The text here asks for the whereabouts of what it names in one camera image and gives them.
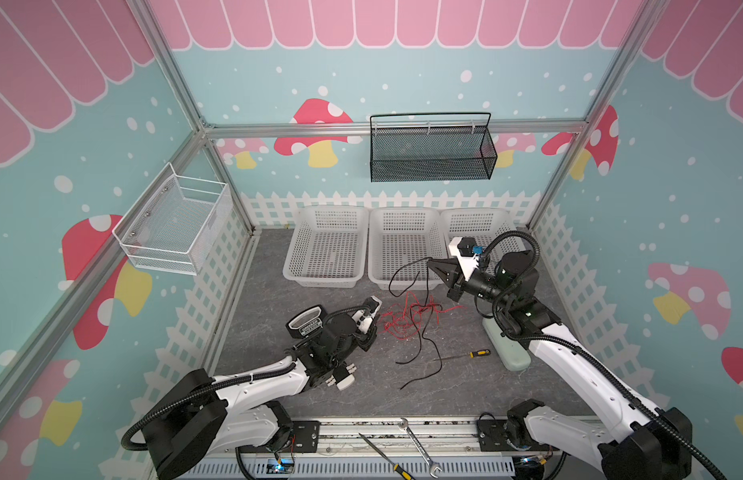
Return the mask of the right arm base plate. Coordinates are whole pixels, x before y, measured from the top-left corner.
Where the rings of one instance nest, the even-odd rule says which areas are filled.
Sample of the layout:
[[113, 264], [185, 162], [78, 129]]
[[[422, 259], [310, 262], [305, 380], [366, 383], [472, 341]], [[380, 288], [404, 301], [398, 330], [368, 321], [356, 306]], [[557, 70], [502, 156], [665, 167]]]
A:
[[543, 455], [557, 452], [557, 448], [547, 444], [539, 444], [531, 440], [523, 440], [523, 443], [519, 444], [509, 440], [505, 424], [507, 424], [505, 417], [495, 417], [489, 412], [483, 412], [475, 420], [477, 442], [479, 442], [481, 452], [511, 452], [519, 455], [523, 452], [541, 452]]

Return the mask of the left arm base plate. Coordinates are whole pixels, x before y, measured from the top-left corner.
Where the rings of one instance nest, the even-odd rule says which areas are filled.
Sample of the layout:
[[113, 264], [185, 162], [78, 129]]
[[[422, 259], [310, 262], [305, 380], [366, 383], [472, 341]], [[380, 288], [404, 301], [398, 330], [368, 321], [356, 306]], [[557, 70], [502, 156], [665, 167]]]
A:
[[232, 452], [316, 453], [320, 436], [319, 421], [293, 421], [285, 424], [260, 422], [244, 430], [243, 439]]

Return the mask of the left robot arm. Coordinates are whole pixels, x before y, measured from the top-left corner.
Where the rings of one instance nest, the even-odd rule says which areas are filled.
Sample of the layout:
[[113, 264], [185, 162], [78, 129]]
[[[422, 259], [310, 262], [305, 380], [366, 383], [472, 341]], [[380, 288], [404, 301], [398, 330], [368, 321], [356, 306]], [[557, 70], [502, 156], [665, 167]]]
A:
[[348, 359], [373, 346], [382, 305], [375, 296], [335, 312], [315, 305], [287, 323], [297, 342], [284, 359], [231, 375], [189, 372], [127, 429], [123, 450], [148, 452], [161, 479], [186, 474], [210, 453], [255, 447], [280, 455], [296, 444], [298, 430], [282, 398], [352, 385], [356, 368]]

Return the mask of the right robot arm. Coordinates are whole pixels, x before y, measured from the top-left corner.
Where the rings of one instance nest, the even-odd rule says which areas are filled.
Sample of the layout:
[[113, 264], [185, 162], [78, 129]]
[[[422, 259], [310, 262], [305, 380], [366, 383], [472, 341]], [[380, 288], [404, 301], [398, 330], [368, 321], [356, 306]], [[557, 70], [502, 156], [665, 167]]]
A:
[[547, 444], [609, 479], [685, 479], [695, 462], [715, 479], [723, 472], [693, 445], [691, 420], [664, 410], [615, 376], [587, 351], [533, 290], [541, 248], [531, 234], [503, 232], [486, 246], [456, 237], [445, 259], [427, 268], [453, 300], [469, 294], [491, 303], [501, 335], [551, 367], [599, 418], [587, 424], [530, 399], [507, 412], [507, 441], [515, 449]]

